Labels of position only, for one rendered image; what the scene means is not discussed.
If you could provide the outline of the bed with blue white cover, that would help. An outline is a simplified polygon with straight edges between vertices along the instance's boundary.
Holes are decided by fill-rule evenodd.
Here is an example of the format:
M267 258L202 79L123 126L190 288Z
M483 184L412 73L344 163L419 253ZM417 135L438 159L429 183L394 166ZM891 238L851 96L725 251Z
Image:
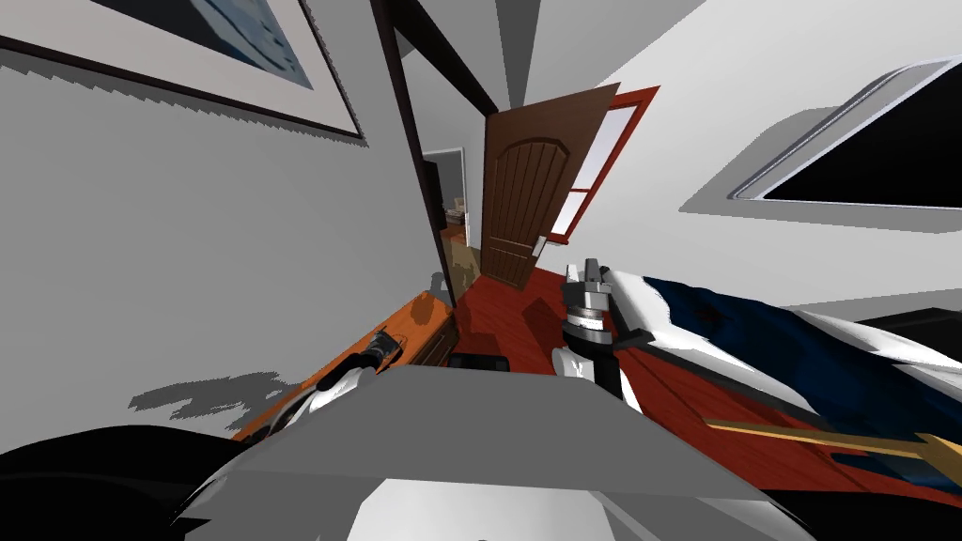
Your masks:
M962 363L865 325L603 269L613 317L652 353L820 428L962 446Z

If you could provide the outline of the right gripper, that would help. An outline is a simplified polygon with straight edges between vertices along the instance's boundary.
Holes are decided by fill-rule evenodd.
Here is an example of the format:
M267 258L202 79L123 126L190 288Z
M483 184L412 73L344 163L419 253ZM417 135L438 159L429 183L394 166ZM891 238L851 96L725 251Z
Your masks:
M595 258L584 262L583 280L577 264L566 265L566 282L563 283L564 304L607 304L612 292L609 284L602 282L602 273Z

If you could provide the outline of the orange wooden dresser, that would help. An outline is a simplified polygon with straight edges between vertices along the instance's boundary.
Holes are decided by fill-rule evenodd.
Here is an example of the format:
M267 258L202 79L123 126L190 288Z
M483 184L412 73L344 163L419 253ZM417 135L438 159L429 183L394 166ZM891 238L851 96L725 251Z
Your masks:
M403 351L396 359L396 365L419 361L427 355L429 346L434 346L436 342L446 339L448 335L453 337L454 344L458 340L454 309L426 289L387 317L382 323L377 324L373 330L365 334L354 345L333 357L304 382L297 384L276 404L257 415L253 421L238 431L232 439L242 441L255 433L260 427L272 421L287 402L294 400L304 391L312 389L322 377L334 370L337 364L345 361L351 353L363 351L369 345L376 331L382 330L382 328L392 337L398 338L401 343Z

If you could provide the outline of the brown wooden door leaf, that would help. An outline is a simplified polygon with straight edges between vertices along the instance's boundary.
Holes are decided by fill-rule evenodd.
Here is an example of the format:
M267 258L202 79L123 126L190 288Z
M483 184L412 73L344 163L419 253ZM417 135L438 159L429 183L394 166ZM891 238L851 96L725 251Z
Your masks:
M481 272L523 289L606 116L617 85L489 116L483 180Z

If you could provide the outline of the red framed window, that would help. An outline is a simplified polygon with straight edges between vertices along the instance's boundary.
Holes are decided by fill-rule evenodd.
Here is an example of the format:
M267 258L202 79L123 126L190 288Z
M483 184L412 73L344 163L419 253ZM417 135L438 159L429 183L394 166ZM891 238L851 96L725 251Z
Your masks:
M549 242L568 244L658 90L659 86L652 86L614 96L552 227Z

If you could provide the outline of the framed blue wall picture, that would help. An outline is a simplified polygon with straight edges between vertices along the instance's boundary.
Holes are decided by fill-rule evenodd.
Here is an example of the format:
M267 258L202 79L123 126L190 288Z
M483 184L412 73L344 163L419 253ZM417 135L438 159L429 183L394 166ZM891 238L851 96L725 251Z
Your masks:
M306 0L0 0L0 49L363 136Z

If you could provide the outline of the black wall screen, pale frame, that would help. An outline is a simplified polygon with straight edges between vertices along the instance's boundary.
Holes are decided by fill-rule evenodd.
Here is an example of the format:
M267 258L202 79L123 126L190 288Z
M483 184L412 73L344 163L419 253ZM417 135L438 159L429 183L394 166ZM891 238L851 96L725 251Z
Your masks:
M962 210L962 54L880 76L729 197Z

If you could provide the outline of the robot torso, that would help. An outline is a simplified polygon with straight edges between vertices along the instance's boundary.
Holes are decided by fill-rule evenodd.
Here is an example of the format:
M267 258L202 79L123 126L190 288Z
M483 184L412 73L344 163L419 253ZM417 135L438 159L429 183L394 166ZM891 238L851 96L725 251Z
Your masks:
M214 473L184 541L815 541L586 379L397 366Z

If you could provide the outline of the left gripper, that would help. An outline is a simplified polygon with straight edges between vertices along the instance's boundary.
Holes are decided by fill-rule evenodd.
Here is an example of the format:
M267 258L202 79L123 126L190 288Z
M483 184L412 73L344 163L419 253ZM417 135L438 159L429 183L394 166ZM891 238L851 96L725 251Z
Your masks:
M374 358L378 362L376 370L382 371L397 361L403 354L406 344L406 336L387 332L387 327L383 327L375 332L365 349L365 354Z

